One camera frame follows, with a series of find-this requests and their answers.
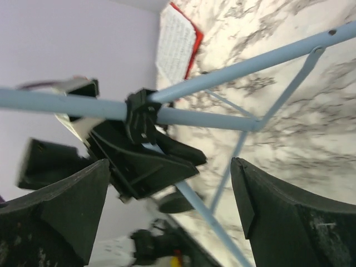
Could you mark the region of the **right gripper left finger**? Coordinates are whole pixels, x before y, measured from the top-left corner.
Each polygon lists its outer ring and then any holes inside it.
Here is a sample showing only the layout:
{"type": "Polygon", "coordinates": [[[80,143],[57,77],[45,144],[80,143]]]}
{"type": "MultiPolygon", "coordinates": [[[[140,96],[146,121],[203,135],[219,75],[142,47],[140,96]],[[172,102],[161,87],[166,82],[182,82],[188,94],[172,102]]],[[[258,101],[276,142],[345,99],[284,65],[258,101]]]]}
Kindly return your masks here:
{"type": "Polygon", "coordinates": [[[89,264],[110,179],[108,160],[1,203],[1,266],[89,264]]]}

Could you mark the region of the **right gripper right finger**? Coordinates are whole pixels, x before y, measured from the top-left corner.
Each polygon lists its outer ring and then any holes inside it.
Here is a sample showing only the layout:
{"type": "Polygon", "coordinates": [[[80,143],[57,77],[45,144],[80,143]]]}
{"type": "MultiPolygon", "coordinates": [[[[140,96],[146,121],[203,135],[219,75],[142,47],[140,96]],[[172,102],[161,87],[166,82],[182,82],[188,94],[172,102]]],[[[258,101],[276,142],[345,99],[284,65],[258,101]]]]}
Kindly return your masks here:
{"type": "Polygon", "coordinates": [[[230,171],[256,266],[355,266],[355,205],[306,191],[238,157],[230,171]]]}

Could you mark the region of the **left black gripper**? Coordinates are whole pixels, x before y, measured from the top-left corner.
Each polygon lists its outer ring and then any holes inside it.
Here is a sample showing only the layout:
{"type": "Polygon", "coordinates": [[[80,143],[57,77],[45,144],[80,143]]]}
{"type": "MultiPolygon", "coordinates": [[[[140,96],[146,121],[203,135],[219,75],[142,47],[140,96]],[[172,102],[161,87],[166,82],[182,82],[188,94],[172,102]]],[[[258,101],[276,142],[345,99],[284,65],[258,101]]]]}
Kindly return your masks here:
{"type": "Polygon", "coordinates": [[[122,121],[105,120],[95,126],[87,139],[87,158],[75,147],[30,139],[17,179],[21,189],[38,190],[63,180],[90,164],[107,159],[110,183],[122,200],[147,198],[168,186],[199,173],[207,162],[205,154],[173,139],[168,125],[156,126],[160,151],[133,144],[122,121]]]}

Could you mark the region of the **sheet music red folder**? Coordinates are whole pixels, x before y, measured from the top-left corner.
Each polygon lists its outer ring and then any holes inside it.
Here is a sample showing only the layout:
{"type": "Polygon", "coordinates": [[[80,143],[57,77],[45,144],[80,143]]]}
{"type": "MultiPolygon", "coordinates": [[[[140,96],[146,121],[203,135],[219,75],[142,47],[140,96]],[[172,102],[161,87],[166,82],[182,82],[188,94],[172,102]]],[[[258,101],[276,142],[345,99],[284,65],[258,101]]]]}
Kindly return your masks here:
{"type": "Polygon", "coordinates": [[[169,3],[161,13],[158,73],[172,85],[187,79],[203,37],[193,22],[174,3],[169,3]]]}

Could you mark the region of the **light blue music stand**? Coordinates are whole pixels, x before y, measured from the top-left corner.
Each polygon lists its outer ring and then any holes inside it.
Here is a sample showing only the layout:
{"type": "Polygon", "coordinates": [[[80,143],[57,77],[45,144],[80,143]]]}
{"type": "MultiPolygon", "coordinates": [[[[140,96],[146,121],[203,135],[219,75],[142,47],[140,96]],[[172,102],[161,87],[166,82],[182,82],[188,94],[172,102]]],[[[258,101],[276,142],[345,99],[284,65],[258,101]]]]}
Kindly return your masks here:
{"type": "MultiPolygon", "coordinates": [[[[236,63],[210,74],[176,84],[161,91],[141,89],[129,95],[125,102],[106,101],[93,97],[39,93],[32,90],[1,89],[1,108],[46,113],[64,113],[73,117],[104,118],[122,121],[126,136],[135,145],[159,152],[154,131],[158,125],[185,125],[195,127],[239,130],[237,149],[241,149],[249,132],[263,129],[279,108],[307,78],[324,51],[335,44],[355,37],[355,22],[349,22],[289,45],[277,48],[246,61],[236,63]],[[255,118],[242,110],[241,116],[221,115],[165,106],[178,98],[208,90],[234,79],[305,56],[306,60],[278,100],[262,117],[255,118]]],[[[242,266],[250,262],[230,239],[215,219],[213,208],[207,208],[199,196],[186,183],[186,179],[173,184],[211,226],[220,240],[242,266]]],[[[151,230],[138,230],[128,237],[127,243],[117,242],[102,249],[92,249],[87,266],[137,266],[154,264],[157,259],[173,256],[178,266],[217,266],[217,262],[182,227],[170,218],[162,221],[161,235],[151,230]]]]}

